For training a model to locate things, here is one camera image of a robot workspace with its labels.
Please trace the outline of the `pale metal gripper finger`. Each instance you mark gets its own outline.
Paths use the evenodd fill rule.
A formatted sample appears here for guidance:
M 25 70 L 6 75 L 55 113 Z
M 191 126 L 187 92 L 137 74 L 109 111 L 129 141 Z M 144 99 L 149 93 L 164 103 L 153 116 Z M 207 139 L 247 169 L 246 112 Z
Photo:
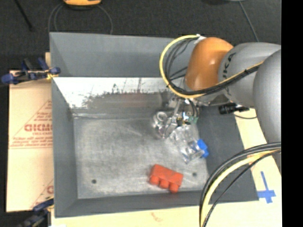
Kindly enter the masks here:
M 155 126 L 155 134 L 159 139 L 166 139 L 170 136 L 170 126 L 158 124 Z
M 156 125 L 166 124 L 168 115 L 164 111 L 158 111 L 154 114 L 153 120 Z

